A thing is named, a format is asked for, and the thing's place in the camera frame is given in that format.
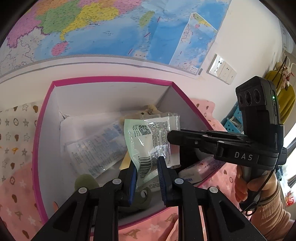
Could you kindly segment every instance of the beige sweater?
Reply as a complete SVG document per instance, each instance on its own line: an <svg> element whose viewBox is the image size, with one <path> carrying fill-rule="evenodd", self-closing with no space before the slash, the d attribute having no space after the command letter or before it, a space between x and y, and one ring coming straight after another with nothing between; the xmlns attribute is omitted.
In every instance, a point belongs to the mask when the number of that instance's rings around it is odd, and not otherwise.
<svg viewBox="0 0 296 241"><path fill-rule="evenodd" d="M259 203L258 210L251 218L251 223L268 241L281 241L294 223L290 217L290 213L283 209L278 183L276 192L267 200Z"/></svg>

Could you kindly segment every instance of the storage box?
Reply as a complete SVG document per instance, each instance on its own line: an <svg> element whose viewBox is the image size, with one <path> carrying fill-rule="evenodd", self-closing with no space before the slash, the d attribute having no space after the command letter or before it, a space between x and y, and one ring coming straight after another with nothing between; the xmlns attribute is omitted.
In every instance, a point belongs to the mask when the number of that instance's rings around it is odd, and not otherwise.
<svg viewBox="0 0 296 241"><path fill-rule="evenodd" d="M63 159L63 146L112 123L126 113L153 104L161 112L180 115L180 126L212 130L203 114L173 83L138 77L82 77L54 81L40 110L33 148L33 188L42 222L74 192L75 173ZM97 178L100 185L118 176L120 162ZM155 192L149 209L119 220L121 227L140 222L165 209Z"/></svg>

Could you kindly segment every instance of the wall socket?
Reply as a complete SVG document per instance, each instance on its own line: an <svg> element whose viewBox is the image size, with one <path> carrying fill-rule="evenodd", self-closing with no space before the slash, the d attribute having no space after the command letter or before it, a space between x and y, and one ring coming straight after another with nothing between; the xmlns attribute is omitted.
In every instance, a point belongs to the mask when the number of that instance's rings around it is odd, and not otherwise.
<svg viewBox="0 0 296 241"><path fill-rule="evenodd" d="M233 82L235 76L237 75L236 71L217 54L215 54L207 73L229 85Z"/></svg>

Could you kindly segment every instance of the wet wipes package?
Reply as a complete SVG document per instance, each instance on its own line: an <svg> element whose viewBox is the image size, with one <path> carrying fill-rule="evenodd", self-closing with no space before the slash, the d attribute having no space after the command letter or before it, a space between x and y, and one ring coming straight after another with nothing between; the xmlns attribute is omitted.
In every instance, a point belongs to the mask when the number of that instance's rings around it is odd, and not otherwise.
<svg viewBox="0 0 296 241"><path fill-rule="evenodd" d="M90 137L67 143L65 152L77 173L96 178L122 160L127 147L123 130L116 121Z"/></svg>
<svg viewBox="0 0 296 241"><path fill-rule="evenodd" d="M165 113L167 116L131 120L124 122L124 135L131 160L138 170L137 187L157 176L157 159L164 156L168 167L180 164L179 147L171 145L167 134L179 130L179 116Z"/></svg>

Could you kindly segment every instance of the screw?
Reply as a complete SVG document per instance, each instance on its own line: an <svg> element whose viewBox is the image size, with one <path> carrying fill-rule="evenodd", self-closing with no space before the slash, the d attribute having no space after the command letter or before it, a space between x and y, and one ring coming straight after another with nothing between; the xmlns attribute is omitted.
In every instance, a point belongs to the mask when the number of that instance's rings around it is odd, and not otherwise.
<svg viewBox="0 0 296 241"><path fill-rule="evenodd" d="M87 188L79 188L78 192L81 193L81 194L86 193Z"/></svg>
<svg viewBox="0 0 296 241"><path fill-rule="evenodd" d="M183 179L181 179L181 178L177 178L177 179L175 179L175 183L176 184L183 184Z"/></svg>
<svg viewBox="0 0 296 241"><path fill-rule="evenodd" d="M217 193L218 192L218 188L216 188L216 187L210 187L210 192Z"/></svg>
<svg viewBox="0 0 296 241"><path fill-rule="evenodd" d="M119 179L119 178L115 178L115 179L113 179L113 184L121 184L121 179Z"/></svg>

